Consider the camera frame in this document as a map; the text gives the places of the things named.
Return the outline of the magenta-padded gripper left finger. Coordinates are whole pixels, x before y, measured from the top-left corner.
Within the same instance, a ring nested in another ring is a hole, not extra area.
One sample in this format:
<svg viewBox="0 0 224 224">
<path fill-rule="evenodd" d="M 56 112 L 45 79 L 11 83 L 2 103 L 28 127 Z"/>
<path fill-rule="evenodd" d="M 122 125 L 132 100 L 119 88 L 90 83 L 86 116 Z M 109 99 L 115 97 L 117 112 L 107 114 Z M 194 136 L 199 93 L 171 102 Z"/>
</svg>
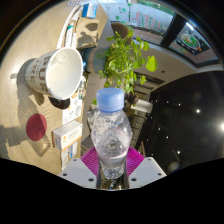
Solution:
<svg viewBox="0 0 224 224">
<path fill-rule="evenodd" d="M 84 188 L 98 189 L 100 164 L 96 150 L 92 148 L 80 158 L 71 159 L 60 177 Z"/>
</svg>

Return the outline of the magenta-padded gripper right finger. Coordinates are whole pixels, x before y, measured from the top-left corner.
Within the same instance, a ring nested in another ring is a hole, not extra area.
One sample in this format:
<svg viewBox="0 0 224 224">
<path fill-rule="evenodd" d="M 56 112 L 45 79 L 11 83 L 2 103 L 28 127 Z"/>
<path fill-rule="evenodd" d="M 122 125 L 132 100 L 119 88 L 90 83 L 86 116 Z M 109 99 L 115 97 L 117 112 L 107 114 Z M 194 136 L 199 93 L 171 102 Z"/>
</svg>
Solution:
<svg viewBox="0 0 224 224">
<path fill-rule="evenodd" d="M 129 148 L 125 174 L 125 186 L 128 189 L 143 187 L 165 176 L 153 157 L 144 157 L 136 149 Z"/>
</svg>

